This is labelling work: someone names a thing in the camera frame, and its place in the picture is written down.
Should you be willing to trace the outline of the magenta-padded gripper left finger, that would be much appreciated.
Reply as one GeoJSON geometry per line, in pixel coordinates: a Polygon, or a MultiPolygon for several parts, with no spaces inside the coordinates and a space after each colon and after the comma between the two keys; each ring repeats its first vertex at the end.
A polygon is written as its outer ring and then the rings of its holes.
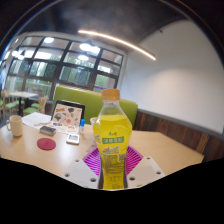
{"type": "Polygon", "coordinates": [[[63,178],[84,188],[97,189],[99,186],[101,162],[97,147],[82,158],[75,159],[65,171],[63,178]]]}

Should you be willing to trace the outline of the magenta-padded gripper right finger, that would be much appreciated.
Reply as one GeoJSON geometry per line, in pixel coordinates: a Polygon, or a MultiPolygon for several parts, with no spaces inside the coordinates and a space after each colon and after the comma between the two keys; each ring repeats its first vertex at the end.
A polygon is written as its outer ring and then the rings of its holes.
{"type": "Polygon", "coordinates": [[[143,156],[129,146],[125,161],[127,188],[139,188],[165,177],[165,173],[151,156],[143,156]]]}

